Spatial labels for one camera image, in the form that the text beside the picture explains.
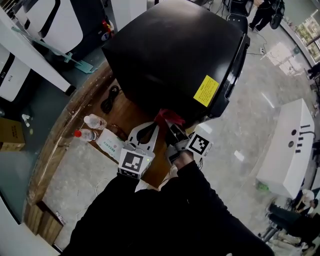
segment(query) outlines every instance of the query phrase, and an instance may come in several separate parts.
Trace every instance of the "person's hand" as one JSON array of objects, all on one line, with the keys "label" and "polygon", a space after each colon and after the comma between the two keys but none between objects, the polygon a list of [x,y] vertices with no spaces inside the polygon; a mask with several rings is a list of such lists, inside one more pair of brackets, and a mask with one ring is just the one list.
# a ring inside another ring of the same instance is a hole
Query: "person's hand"
[{"label": "person's hand", "polygon": [[180,152],[180,156],[174,160],[174,165],[180,170],[182,167],[194,161],[194,154],[189,150],[184,150]]}]

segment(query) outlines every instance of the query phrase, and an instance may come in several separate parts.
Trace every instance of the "person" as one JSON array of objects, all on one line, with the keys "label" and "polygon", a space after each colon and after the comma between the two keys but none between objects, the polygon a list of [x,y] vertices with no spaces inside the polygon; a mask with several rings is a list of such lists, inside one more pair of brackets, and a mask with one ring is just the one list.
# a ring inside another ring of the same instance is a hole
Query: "person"
[{"label": "person", "polygon": [[271,203],[269,206],[269,219],[286,230],[289,235],[301,238],[301,243],[312,245],[312,241],[320,233],[320,215],[311,213],[301,215],[297,212],[282,209]]},{"label": "person", "polygon": [[178,172],[160,191],[139,190],[117,175],[79,220],[62,256],[76,254],[213,254],[274,256],[210,187],[191,152],[174,161]]},{"label": "person", "polygon": [[256,28],[256,30],[261,31],[268,23],[270,23],[273,15],[279,13],[280,10],[278,11],[278,7],[280,5],[284,6],[284,2],[282,0],[265,0],[260,4],[252,22],[249,24],[251,30],[253,31]]},{"label": "person", "polygon": [[318,199],[315,199],[315,194],[311,190],[302,189],[299,191],[292,207],[296,213],[306,215],[310,207],[315,209],[318,203]]},{"label": "person", "polygon": [[308,69],[308,74],[310,74],[309,79],[312,80],[320,72],[320,62],[315,64],[312,68]]}]

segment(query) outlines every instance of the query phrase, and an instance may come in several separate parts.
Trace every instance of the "white paper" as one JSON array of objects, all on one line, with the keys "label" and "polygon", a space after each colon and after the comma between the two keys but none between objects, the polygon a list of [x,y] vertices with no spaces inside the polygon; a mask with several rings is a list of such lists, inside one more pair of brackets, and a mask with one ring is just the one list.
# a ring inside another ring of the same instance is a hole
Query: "white paper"
[{"label": "white paper", "polygon": [[117,137],[112,131],[103,129],[103,132],[96,140],[96,143],[104,152],[119,162],[121,149],[125,144],[123,140]]}]

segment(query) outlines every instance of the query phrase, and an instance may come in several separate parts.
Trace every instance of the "plastic bottle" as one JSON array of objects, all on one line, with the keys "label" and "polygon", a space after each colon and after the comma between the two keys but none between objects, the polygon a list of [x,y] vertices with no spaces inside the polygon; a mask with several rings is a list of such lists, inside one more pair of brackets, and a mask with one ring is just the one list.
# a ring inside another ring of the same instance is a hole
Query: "plastic bottle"
[{"label": "plastic bottle", "polygon": [[95,131],[89,129],[75,130],[74,136],[84,142],[93,142],[97,139],[98,134]]},{"label": "plastic bottle", "polygon": [[84,122],[92,129],[103,130],[107,126],[107,121],[103,118],[90,114],[84,117]]}]

